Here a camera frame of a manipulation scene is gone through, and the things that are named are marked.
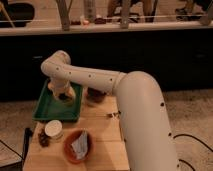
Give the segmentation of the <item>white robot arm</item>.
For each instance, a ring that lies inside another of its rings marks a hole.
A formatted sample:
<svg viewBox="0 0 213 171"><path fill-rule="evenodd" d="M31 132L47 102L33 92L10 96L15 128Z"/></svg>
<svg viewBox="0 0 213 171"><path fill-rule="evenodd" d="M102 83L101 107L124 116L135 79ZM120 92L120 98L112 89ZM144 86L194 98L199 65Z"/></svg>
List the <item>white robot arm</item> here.
<svg viewBox="0 0 213 171"><path fill-rule="evenodd" d="M150 74L76 67L61 50L41 70L55 92L73 82L116 97L131 171L181 171L162 91Z"/></svg>

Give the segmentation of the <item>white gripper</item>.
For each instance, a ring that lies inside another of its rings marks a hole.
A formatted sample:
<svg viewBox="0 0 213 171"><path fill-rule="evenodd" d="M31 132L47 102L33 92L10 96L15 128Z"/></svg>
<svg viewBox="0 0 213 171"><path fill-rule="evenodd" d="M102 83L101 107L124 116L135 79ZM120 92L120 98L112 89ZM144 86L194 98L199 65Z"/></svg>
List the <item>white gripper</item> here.
<svg viewBox="0 0 213 171"><path fill-rule="evenodd" d="M56 99L62 94L71 99L76 98L75 91L68 81L51 79L48 83L48 89L52 91Z"/></svg>

